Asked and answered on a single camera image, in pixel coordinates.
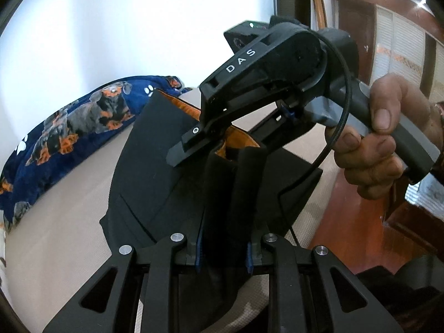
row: gray grip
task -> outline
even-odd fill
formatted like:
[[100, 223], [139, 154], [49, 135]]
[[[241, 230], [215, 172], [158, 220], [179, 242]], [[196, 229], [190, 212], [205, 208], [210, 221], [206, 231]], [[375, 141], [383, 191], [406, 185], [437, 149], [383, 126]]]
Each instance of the gray grip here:
[[[369, 87], [354, 80], [352, 91], [352, 106], [347, 125], [353, 126], [362, 136], [366, 136], [372, 131]], [[345, 88], [330, 89], [325, 96], [317, 97], [307, 104], [305, 114], [313, 122], [333, 127], [339, 121], [344, 101]], [[438, 160], [439, 149], [403, 114], [392, 136], [396, 142], [396, 154], [408, 167], [407, 176], [412, 183], [419, 182]]]

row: orange fabric lining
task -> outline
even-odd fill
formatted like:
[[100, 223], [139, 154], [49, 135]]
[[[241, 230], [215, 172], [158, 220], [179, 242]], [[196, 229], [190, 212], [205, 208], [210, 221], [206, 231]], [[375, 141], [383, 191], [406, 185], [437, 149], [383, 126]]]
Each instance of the orange fabric lining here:
[[[180, 110], [184, 111], [192, 118], [199, 120], [200, 110], [187, 104], [186, 102], [177, 99], [176, 97], [167, 95], [163, 91], [159, 90], [169, 101], [176, 105]], [[259, 147], [259, 144], [254, 141], [254, 139], [248, 135], [245, 131], [230, 126], [225, 132], [225, 142], [222, 147], [216, 152], [216, 154], [222, 158], [226, 157], [226, 147], [241, 149], [244, 147]]]

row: pillow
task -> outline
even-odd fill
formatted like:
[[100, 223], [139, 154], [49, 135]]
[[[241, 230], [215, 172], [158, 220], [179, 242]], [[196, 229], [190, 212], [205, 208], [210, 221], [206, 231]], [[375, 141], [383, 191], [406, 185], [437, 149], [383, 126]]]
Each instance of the pillow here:
[[20, 141], [0, 174], [0, 216], [8, 232], [37, 199], [113, 136], [134, 122], [154, 88], [189, 91], [175, 76], [113, 81], [59, 109]]

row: wooden door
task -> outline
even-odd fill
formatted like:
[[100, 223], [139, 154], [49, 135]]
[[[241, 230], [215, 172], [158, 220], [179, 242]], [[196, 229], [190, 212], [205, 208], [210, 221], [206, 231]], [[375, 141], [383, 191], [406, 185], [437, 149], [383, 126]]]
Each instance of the wooden door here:
[[361, 0], [339, 0], [339, 29], [356, 41], [359, 79], [370, 84], [375, 49], [375, 5]]

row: blue component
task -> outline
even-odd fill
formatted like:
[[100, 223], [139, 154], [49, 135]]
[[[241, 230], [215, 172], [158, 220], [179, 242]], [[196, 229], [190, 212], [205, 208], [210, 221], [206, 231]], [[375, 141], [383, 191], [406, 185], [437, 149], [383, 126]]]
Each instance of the blue component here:
[[252, 257], [252, 252], [251, 252], [251, 242], [249, 242], [247, 245], [247, 256], [245, 259], [245, 265], [247, 267], [248, 274], [252, 274], [253, 273], [253, 257]]
[[286, 118], [289, 118], [289, 119], [294, 118], [294, 113], [290, 112], [285, 106], [281, 106], [280, 110]]
[[201, 258], [202, 258], [202, 229], [200, 229], [199, 231], [199, 235], [197, 237], [197, 242], [196, 242], [196, 262], [195, 262], [195, 267], [196, 267], [196, 272], [200, 273], [200, 269], [201, 269]]

